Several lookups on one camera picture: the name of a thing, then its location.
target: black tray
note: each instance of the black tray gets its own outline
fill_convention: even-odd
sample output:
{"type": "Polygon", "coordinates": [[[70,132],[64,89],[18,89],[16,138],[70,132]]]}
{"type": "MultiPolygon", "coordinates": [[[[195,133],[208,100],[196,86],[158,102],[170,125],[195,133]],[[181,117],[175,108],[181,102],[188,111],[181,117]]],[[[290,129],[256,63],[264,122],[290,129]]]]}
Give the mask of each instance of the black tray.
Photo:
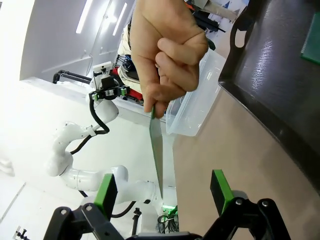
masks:
{"type": "Polygon", "coordinates": [[[320,65],[300,57],[317,11],[319,0],[251,0],[232,28],[219,84],[280,142],[320,194],[320,65]],[[247,31],[241,48],[238,29],[247,31]]]}

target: hand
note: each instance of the hand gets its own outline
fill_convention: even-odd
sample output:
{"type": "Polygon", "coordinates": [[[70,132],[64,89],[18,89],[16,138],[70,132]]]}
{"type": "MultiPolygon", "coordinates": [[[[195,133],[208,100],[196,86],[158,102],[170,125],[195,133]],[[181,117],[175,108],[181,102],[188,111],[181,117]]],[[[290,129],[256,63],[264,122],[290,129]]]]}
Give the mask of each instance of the hand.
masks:
{"type": "Polygon", "coordinates": [[[197,89],[208,42],[183,0],[137,0],[130,43],[145,112],[155,105],[161,118],[171,100],[197,89]]]}

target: plastic bin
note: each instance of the plastic bin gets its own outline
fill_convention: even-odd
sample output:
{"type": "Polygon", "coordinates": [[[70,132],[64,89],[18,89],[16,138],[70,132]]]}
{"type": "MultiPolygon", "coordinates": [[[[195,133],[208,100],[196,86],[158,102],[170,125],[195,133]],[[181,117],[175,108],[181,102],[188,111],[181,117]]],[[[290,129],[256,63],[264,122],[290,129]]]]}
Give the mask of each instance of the plastic bin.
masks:
{"type": "Polygon", "coordinates": [[[197,90],[170,102],[166,133],[196,136],[220,91],[218,79],[226,59],[209,49],[199,64],[197,90]]]}

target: green mat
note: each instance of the green mat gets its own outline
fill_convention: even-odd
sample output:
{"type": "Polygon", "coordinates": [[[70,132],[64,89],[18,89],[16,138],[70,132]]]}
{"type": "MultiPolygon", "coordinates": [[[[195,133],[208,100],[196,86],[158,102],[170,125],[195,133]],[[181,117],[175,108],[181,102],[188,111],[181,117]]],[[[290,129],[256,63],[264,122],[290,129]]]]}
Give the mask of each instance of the green mat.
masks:
{"type": "Polygon", "coordinates": [[[301,51],[301,57],[320,65],[320,12],[313,16],[309,33],[301,51]]]}

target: beige table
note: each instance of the beige table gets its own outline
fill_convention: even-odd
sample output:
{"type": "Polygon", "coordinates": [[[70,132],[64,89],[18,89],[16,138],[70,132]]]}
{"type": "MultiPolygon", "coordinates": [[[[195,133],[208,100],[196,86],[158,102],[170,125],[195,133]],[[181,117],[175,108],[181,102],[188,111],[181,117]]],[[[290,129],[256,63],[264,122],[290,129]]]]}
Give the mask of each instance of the beige table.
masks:
{"type": "MultiPolygon", "coordinates": [[[[222,169],[231,189],[252,202],[276,202],[291,239],[320,240],[320,197],[278,142],[223,90],[199,134],[177,137],[173,154],[181,231],[203,235],[217,219],[210,180],[213,169],[222,169]]],[[[248,236],[241,229],[234,239],[248,236]]]]}

